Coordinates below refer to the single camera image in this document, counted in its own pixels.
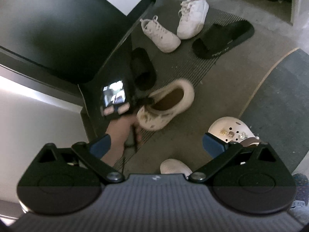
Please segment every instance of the device screen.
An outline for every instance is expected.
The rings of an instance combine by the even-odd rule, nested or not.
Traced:
[[[126,100],[125,90],[123,88],[122,80],[112,83],[103,88],[103,96],[105,107],[113,104],[121,104]]]

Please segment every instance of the white sneaker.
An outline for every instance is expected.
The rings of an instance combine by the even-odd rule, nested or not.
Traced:
[[[249,127],[238,118],[223,117],[217,119],[208,129],[208,132],[224,142],[242,142],[247,138],[256,138]]]
[[[201,32],[209,5],[205,0],[186,0],[181,4],[178,14],[181,18],[177,28],[180,39],[189,39]]]
[[[142,128],[157,131],[165,127],[176,115],[188,109],[194,100],[193,85],[178,79],[149,95],[153,105],[143,106],[137,113]]]
[[[165,29],[157,20],[158,16],[154,16],[152,20],[140,19],[144,34],[154,42],[160,51],[164,53],[174,51],[180,45],[180,39]]]
[[[180,160],[177,159],[167,159],[163,161],[160,165],[161,174],[169,173],[183,173],[186,178],[192,173],[191,169]]]

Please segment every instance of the black slide sandal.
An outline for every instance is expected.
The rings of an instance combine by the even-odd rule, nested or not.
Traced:
[[[248,21],[237,21],[226,26],[213,24],[193,42],[193,52],[203,59],[219,57],[252,37],[253,34],[254,27]]]
[[[145,49],[136,48],[132,51],[130,68],[139,90],[149,90],[155,85],[157,74]]]

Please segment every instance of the gray ribbed panel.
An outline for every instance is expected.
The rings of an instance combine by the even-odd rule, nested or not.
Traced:
[[[168,30],[176,33],[179,23],[177,13],[180,9],[180,2],[175,0],[162,0],[161,2],[162,4],[155,7],[154,11],[147,15],[146,18],[152,19],[153,15],[158,15],[158,22]],[[206,32],[214,23],[227,25],[240,20],[243,19],[236,15],[209,8],[204,28],[200,34]],[[133,48],[145,48],[157,71],[157,83],[151,91],[162,88],[178,78],[188,79],[194,87],[200,83],[202,78],[216,63],[218,58],[204,60],[195,56],[192,51],[192,43],[199,37],[199,35],[189,40],[182,40],[181,45],[172,53],[163,53],[158,50],[147,36],[144,35],[140,24],[137,25],[131,34]],[[154,132],[143,130],[143,143],[145,143],[153,134]],[[133,155],[133,151],[126,153],[125,163]],[[120,159],[114,167],[120,170],[122,168],[122,159]]]
[[[244,216],[219,204],[205,185],[183,175],[131,175],[109,185],[88,208],[63,217],[31,213],[11,227],[16,232],[102,231],[300,231],[286,212],[265,217]]]

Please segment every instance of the hand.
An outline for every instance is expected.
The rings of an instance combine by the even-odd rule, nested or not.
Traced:
[[[109,166],[114,166],[118,159],[121,158],[124,151],[124,144],[127,140],[130,128],[134,126],[136,129],[136,140],[140,142],[142,140],[140,134],[140,127],[136,115],[125,115],[120,117],[117,120],[112,120],[107,127],[106,134],[109,134],[111,137],[111,148],[110,150],[102,157],[102,161]]]

